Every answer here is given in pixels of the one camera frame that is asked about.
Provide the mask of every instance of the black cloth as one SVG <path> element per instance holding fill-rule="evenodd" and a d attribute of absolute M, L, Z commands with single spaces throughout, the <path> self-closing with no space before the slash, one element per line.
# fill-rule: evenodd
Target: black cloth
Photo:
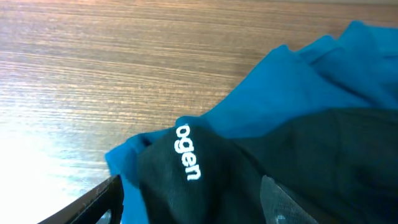
<path fill-rule="evenodd" d="M 150 223 L 265 223 L 265 175 L 303 208 L 303 222 L 317 219 L 309 202 L 342 223 L 398 223 L 396 111 L 328 110 L 255 139 L 187 126 L 138 155 Z"/>

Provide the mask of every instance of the wooden surface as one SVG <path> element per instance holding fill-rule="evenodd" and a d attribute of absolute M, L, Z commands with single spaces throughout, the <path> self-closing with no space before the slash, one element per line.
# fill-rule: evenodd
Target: wooden surface
<path fill-rule="evenodd" d="M 398 27 L 398 7 L 0 0 L 2 222 L 51 215 L 107 178 L 104 153 L 129 136 L 205 112 L 271 49 L 353 19 Z"/>

